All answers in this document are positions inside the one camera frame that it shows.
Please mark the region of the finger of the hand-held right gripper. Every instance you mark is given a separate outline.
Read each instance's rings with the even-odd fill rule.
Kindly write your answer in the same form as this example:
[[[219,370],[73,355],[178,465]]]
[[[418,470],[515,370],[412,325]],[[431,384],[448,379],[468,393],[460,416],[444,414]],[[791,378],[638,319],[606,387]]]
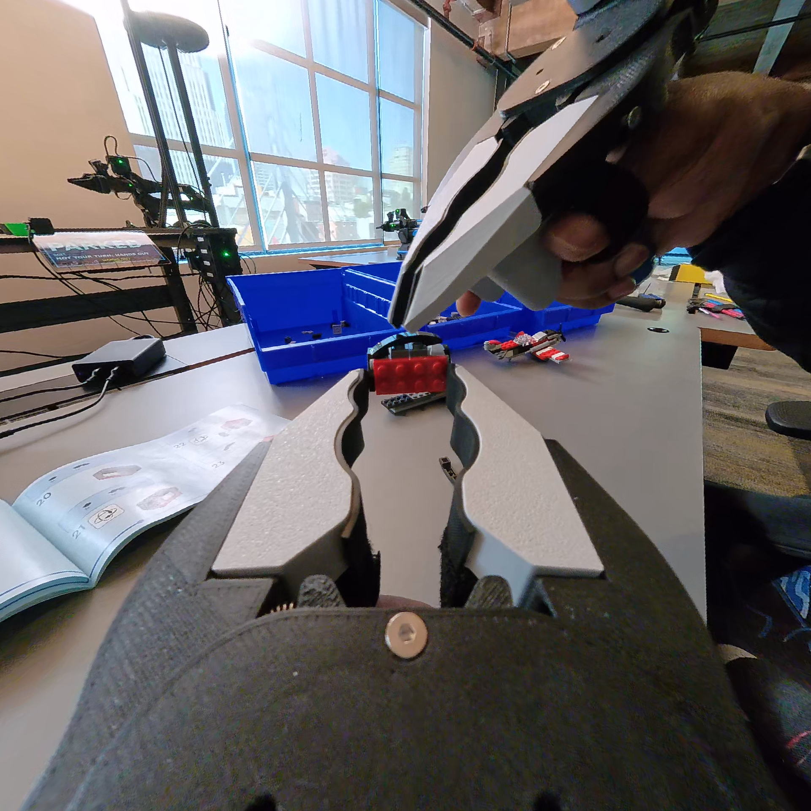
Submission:
[[[539,246],[537,232],[542,216],[529,183],[553,148],[598,99],[594,95],[564,107],[538,127],[530,128],[515,146],[510,145],[499,177],[463,217],[457,227],[459,236],[442,253],[448,257],[446,268],[460,272],[447,293],[447,304],[431,318],[417,326],[403,326],[404,329],[426,324],[482,280],[488,280],[488,284],[479,296],[488,301],[499,299],[503,291],[508,291],[529,309],[542,310],[550,305],[561,284],[561,261]],[[487,122],[491,119],[503,118],[496,111]]]
[[[491,189],[510,154],[503,119],[491,119],[466,147],[431,199],[406,259],[400,266],[389,310],[393,326],[417,326],[447,304],[459,270],[447,269],[445,249],[463,217]]]

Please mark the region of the instruction booklet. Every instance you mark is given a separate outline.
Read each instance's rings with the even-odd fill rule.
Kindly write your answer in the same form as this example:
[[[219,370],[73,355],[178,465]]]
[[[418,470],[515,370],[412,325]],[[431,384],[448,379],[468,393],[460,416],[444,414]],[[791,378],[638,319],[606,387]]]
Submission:
[[[192,509],[289,421],[232,405],[172,434],[63,465],[1,502],[1,620],[93,589],[128,542]]]

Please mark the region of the long black toy brick assembly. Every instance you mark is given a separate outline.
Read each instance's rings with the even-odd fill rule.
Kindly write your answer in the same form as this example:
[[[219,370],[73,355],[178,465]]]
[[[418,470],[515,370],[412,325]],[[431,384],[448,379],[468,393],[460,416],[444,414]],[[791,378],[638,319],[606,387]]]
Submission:
[[[380,404],[392,415],[402,416],[410,411],[422,409],[438,402],[444,402],[446,392],[402,393],[387,397]]]

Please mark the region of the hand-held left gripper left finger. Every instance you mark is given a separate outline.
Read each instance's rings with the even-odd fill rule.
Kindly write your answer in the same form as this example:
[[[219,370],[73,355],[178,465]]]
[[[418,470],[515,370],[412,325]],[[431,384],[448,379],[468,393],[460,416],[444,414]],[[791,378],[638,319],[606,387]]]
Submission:
[[[289,593],[325,575],[348,605],[375,605],[380,555],[367,538],[352,464],[363,450],[367,372],[352,370],[275,436],[212,573],[278,577]]]

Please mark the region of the grey desk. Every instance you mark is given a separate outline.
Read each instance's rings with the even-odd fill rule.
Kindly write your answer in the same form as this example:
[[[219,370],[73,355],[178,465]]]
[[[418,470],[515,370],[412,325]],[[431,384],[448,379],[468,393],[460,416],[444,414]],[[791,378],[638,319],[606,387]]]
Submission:
[[[702,370],[697,330],[618,308],[570,336],[560,366],[501,364],[480,349],[458,361],[545,437],[556,439],[640,525],[706,612]],[[2,441],[2,499],[71,461],[150,441],[235,403],[293,419],[337,377],[272,387],[256,355],[115,392],[95,414]],[[434,405],[394,418],[370,400],[354,469],[381,590],[436,605],[441,532],[452,489],[438,458],[451,415]],[[60,741],[96,651],[163,535],[132,542],[98,586],[2,623],[1,807],[18,809]]]
[[[328,269],[390,263],[399,260],[395,248],[376,248],[372,250],[317,251],[310,256],[300,256],[298,263],[307,269]]]

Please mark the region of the person's right hand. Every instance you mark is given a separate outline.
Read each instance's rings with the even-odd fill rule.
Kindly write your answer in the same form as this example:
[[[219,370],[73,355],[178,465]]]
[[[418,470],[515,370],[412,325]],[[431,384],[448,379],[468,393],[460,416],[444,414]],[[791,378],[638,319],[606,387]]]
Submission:
[[[646,188],[650,247],[630,242],[590,263],[609,243],[603,225],[580,212],[559,218],[542,235],[561,260],[552,298],[592,309],[630,294],[646,259],[703,242],[776,182],[809,144],[809,124],[803,84],[737,72],[671,82],[659,115],[607,157]]]

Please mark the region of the white adjacent desk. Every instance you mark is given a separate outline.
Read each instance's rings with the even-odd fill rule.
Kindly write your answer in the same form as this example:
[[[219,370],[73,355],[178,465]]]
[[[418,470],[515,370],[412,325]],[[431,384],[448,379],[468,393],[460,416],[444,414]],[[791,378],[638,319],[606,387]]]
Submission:
[[[28,411],[28,416],[11,415],[9,419],[2,419],[2,439],[16,439],[24,432],[30,431],[31,426],[65,427],[69,420],[97,413],[102,406],[111,402],[115,392],[138,389],[153,381],[168,379],[244,355],[253,356],[256,353],[245,324],[168,339],[165,347],[166,359],[146,377],[129,384],[112,385],[103,398],[96,392],[79,393],[70,361],[3,376],[2,399],[9,399],[14,391],[22,393],[24,389],[42,392],[44,389],[70,388],[70,393],[73,393],[74,397],[69,397],[69,392],[64,392],[57,395],[55,403],[42,409],[26,406],[22,411]]]

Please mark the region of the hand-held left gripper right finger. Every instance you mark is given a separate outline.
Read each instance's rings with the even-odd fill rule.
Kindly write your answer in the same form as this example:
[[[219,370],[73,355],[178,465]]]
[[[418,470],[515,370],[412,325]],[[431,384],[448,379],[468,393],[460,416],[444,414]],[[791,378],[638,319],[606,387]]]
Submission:
[[[451,447],[461,461],[441,542],[441,606],[503,578],[521,606],[537,576],[602,577],[599,558],[547,443],[463,367],[450,367]]]

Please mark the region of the clear acrylic sign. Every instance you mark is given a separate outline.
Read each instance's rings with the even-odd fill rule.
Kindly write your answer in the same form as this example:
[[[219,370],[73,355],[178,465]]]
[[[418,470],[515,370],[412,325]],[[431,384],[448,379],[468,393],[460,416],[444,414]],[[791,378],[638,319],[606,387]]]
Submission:
[[[34,235],[33,246],[56,272],[153,267],[166,257],[140,230],[62,231]]]

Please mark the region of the black metal stand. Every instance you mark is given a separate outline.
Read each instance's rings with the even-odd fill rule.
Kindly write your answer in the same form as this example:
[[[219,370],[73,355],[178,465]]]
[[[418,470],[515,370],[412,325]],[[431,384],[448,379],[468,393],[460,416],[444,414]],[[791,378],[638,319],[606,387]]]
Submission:
[[[158,11],[133,11],[127,1],[121,1],[120,4],[124,27],[135,59],[147,111],[157,140],[164,189],[169,192],[178,219],[183,224],[187,224],[188,218],[180,200],[177,176],[169,154],[168,139],[157,106],[157,97],[147,68],[143,46],[150,46],[167,52],[174,84],[177,88],[180,109],[187,128],[188,138],[185,141],[191,145],[196,177],[199,181],[200,193],[205,201],[203,211],[208,216],[210,226],[217,229],[220,226],[218,215],[204,164],[196,121],[179,61],[180,53],[198,53],[206,49],[209,44],[208,34],[201,26],[188,19]]]

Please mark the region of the far grey desk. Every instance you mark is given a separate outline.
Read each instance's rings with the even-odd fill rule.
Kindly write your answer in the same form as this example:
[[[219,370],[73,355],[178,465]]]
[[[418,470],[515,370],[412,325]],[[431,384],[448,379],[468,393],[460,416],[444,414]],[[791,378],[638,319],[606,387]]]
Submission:
[[[317,251],[310,256],[300,256],[298,263],[307,269],[328,269],[390,263],[399,260],[395,248],[376,248],[372,250]]]

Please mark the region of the red black toy brick build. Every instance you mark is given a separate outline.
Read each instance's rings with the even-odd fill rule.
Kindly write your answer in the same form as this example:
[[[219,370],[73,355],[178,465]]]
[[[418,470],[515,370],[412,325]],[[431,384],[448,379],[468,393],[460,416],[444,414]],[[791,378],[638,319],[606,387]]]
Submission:
[[[444,393],[450,350],[433,332],[400,332],[367,352],[370,391],[378,395]]]

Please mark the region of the black metal desk frame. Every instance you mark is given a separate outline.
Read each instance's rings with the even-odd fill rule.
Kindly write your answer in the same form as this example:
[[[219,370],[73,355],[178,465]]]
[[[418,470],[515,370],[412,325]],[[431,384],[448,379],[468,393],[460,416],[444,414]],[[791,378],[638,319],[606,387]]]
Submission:
[[[149,267],[131,268],[137,274],[128,277],[124,277],[123,274],[130,269],[60,273],[50,267],[36,251],[31,236],[3,235],[3,256],[23,254],[34,256],[41,267],[46,269],[44,280],[58,282],[68,289],[70,295],[15,302],[3,299],[2,334],[63,326],[94,319],[123,317],[136,319],[139,312],[142,313],[142,316],[138,322],[157,333],[158,321],[148,317],[146,313],[167,308],[174,310],[178,330],[175,334],[164,336],[164,339],[186,337],[208,330],[203,316],[197,315],[191,306],[182,281],[184,274],[178,267],[180,259],[185,258],[182,253],[181,240],[184,230],[188,227],[190,226],[184,229],[137,229],[146,233],[166,257],[164,262],[157,265],[157,269],[161,272],[161,283],[138,288],[121,288],[118,285],[123,281],[140,279],[139,272]],[[227,279],[225,279],[224,285],[215,283],[211,286],[191,267],[190,269],[191,275],[199,279],[199,290],[209,290],[212,297],[210,313],[217,315],[220,325],[240,324],[242,316],[239,314],[234,296],[227,285]]]

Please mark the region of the pink and blue tools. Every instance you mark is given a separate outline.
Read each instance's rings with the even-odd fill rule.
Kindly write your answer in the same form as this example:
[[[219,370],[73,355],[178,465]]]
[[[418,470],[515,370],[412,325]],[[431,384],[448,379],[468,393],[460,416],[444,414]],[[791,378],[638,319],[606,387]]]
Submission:
[[[704,315],[717,318],[730,318],[736,321],[745,322],[743,312],[729,299],[710,295],[700,284],[695,284],[691,298],[689,299],[686,311],[690,315],[702,313]]]

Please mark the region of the black charger box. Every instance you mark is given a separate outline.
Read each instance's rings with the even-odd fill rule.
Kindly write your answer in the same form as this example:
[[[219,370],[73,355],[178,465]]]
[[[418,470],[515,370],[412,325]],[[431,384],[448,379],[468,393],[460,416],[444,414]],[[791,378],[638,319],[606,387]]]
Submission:
[[[104,383],[123,384],[143,378],[166,359],[164,341],[156,337],[114,340],[72,363],[72,370],[85,387]]]

